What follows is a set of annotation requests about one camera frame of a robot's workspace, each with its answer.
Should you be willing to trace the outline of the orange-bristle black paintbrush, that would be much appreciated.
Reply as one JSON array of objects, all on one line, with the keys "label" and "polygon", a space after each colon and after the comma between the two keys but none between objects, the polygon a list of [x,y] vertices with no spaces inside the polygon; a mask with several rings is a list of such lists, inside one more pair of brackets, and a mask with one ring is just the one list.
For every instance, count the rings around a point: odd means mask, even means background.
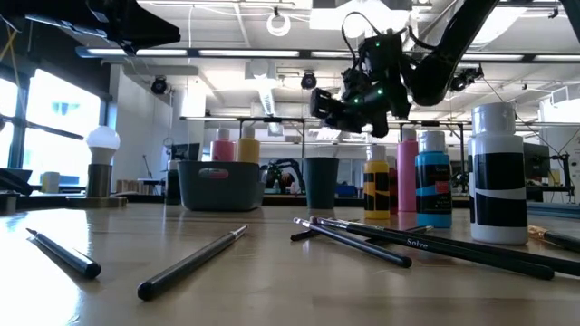
[{"label": "orange-bristle black paintbrush", "polygon": [[580,253],[580,238],[564,235],[535,225],[529,225],[527,231],[532,238],[560,246],[568,251]]}]

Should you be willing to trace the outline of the black aluminium table frame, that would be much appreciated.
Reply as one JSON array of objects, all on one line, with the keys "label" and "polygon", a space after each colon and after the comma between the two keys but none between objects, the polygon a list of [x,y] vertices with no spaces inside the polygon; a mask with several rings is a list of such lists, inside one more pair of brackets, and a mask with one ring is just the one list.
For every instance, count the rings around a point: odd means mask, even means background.
[{"label": "black aluminium table frame", "polygon": [[[132,204],[163,204],[162,196],[147,195],[127,195],[129,203]],[[265,195],[262,200],[263,206],[306,206],[304,196],[289,195]],[[335,207],[363,207],[363,200],[354,197],[338,197],[334,200]],[[58,196],[32,196],[18,197],[16,199],[16,210],[48,209],[71,207],[66,195]],[[458,197],[453,199],[454,208],[469,208],[468,197]]]}]

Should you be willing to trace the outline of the teal ribbed cup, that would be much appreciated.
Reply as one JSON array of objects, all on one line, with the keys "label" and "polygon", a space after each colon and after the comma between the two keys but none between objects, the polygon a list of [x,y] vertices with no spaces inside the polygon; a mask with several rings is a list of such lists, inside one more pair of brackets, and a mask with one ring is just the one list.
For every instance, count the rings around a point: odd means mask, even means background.
[{"label": "teal ribbed cup", "polygon": [[312,157],[304,160],[306,202],[312,209],[333,209],[339,159]]}]

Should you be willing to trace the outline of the large yellow paint bottle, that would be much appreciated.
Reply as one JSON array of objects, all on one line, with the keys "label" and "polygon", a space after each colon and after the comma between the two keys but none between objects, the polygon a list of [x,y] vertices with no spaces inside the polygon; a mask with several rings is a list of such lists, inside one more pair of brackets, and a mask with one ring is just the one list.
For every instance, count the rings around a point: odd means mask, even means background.
[{"label": "large yellow paint bottle", "polygon": [[237,161],[258,164],[259,157],[260,142],[256,139],[256,131],[252,126],[245,126],[237,140]]}]

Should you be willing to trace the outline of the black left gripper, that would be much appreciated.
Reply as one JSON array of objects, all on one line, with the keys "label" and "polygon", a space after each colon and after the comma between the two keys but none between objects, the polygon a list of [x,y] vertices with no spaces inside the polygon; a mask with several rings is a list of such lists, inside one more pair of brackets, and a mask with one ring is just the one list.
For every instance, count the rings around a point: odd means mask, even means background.
[{"label": "black left gripper", "polygon": [[149,49],[180,40],[179,28],[139,5],[137,0],[97,0],[97,16],[85,0],[17,0],[25,19],[106,37],[124,51]]}]

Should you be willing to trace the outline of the small blue paint bottle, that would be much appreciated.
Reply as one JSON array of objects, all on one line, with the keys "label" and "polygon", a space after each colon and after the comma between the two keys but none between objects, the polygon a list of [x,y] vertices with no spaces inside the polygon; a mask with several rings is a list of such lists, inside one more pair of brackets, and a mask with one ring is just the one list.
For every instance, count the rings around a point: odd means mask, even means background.
[{"label": "small blue paint bottle", "polygon": [[452,225],[450,157],[443,131],[425,131],[415,157],[416,218],[418,225],[450,228]]}]

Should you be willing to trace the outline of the black paintbrush Solve print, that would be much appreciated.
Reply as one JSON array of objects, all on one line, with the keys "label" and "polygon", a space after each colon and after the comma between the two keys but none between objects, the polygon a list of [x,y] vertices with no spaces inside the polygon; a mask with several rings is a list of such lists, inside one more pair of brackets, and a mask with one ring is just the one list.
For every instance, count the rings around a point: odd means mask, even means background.
[{"label": "black paintbrush Solve print", "polygon": [[444,244],[434,240],[420,238],[415,234],[400,235],[399,232],[380,230],[373,227],[338,222],[330,219],[312,217],[311,221],[315,225],[324,225],[339,228],[355,235],[362,235],[369,238],[384,238],[396,245],[403,245],[422,251],[446,255],[478,264],[485,264],[496,268],[508,270],[510,272],[522,273],[542,280],[552,280],[555,272],[552,268],[520,261],[514,258],[504,258],[481,251],[470,250],[453,244]]}]

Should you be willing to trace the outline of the small white black-label paint bottle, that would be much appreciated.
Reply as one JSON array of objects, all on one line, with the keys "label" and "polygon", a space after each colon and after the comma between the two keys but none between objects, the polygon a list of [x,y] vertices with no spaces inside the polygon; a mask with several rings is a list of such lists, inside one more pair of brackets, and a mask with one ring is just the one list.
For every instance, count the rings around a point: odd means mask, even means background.
[{"label": "small white black-label paint bottle", "polygon": [[471,155],[474,219],[471,237],[493,245],[524,245],[528,239],[524,141],[508,102],[472,110]]}]

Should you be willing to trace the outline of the white bulb table lamp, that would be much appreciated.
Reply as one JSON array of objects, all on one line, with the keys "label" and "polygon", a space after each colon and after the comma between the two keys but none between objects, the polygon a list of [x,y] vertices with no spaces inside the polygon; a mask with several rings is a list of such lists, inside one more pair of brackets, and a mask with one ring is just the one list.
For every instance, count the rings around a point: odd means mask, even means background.
[{"label": "white bulb table lamp", "polygon": [[67,197],[69,206],[82,209],[125,207],[126,197],[115,197],[111,194],[112,160],[120,148],[120,136],[108,126],[99,126],[85,137],[85,142],[92,155],[88,165],[85,194],[80,197]]}]

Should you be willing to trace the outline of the large pink labelled paint bottle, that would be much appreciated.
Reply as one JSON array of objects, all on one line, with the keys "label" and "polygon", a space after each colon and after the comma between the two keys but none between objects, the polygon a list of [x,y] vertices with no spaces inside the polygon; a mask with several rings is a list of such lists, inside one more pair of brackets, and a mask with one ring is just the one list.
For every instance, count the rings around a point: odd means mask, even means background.
[{"label": "large pink labelled paint bottle", "polygon": [[236,143],[229,139],[228,129],[218,129],[216,138],[210,143],[212,161],[232,162],[235,160]]}]

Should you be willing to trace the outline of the black background rig frame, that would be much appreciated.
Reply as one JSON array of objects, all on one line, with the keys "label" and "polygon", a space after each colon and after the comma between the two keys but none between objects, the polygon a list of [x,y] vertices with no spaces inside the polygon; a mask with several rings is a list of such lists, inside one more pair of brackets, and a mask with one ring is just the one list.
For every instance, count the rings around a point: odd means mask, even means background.
[{"label": "black background rig frame", "polygon": [[371,135],[371,126],[362,128],[360,134],[337,131],[322,126],[319,119],[291,118],[291,117],[240,117],[235,118],[239,124],[239,136],[247,122],[250,125],[273,123],[279,127],[293,127],[297,135],[289,140],[261,140],[265,146],[299,146],[302,156],[307,147],[366,147],[372,144],[393,147],[395,142],[402,140],[402,131],[407,128],[418,132],[427,130],[443,130],[453,133],[460,143],[464,141],[464,134],[471,130],[472,123],[467,120],[390,120],[389,134],[382,139]]}]

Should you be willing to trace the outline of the black overhead frame bar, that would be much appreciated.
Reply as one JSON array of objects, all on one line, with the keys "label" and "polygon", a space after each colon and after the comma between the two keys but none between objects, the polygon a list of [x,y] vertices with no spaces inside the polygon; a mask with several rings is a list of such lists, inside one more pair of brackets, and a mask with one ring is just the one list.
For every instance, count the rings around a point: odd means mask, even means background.
[{"label": "black overhead frame bar", "polygon": [[[142,58],[244,58],[336,60],[352,58],[346,51],[157,48],[138,50]],[[580,63],[580,53],[465,53],[462,62]]]}]

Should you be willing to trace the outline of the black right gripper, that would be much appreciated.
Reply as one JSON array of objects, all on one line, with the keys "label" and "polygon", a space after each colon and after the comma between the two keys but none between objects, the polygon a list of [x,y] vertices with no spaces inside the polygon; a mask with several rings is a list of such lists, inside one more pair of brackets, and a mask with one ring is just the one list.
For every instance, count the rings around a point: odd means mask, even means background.
[{"label": "black right gripper", "polygon": [[320,119],[325,127],[348,132],[362,132],[372,125],[372,136],[384,138],[389,133],[387,113],[406,119],[411,110],[408,94],[401,81],[378,81],[359,70],[346,70],[343,77],[343,95],[340,100],[329,91],[315,88],[311,92],[310,114]]}]

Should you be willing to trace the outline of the wooden slat box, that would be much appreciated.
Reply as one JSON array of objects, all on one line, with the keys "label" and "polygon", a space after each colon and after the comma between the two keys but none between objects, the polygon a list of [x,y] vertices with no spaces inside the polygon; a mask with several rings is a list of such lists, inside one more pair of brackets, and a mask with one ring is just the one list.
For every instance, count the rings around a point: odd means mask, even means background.
[{"label": "wooden slat box", "polygon": [[117,193],[135,193],[137,195],[151,195],[152,188],[144,181],[118,179],[116,181],[115,190]]}]

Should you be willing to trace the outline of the white container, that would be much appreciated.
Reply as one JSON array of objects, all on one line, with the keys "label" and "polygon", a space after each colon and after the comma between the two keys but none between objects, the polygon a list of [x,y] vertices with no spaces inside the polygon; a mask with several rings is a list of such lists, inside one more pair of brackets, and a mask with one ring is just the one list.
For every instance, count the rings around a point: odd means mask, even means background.
[{"label": "white container", "polygon": [[42,174],[41,192],[45,194],[56,194],[60,188],[60,174],[53,171],[45,171]]}]

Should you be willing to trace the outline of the black monitor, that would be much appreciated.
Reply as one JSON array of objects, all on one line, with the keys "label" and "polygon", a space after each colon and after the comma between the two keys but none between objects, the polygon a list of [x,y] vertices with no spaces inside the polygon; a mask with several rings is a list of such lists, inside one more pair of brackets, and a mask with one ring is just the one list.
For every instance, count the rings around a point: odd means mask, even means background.
[{"label": "black monitor", "polygon": [[523,150],[526,178],[548,178],[551,160],[548,146],[525,143]]},{"label": "black monitor", "polygon": [[199,143],[174,144],[170,148],[170,159],[198,161],[199,150]]}]

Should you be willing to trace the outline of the small yellow paint bottle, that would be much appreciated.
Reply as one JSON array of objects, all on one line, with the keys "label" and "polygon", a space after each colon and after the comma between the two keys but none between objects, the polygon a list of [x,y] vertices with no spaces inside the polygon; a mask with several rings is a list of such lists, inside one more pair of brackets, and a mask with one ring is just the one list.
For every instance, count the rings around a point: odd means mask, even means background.
[{"label": "small yellow paint bottle", "polygon": [[389,220],[391,218],[390,167],[383,146],[367,148],[367,160],[363,168],[363,199],[366,219]]}]

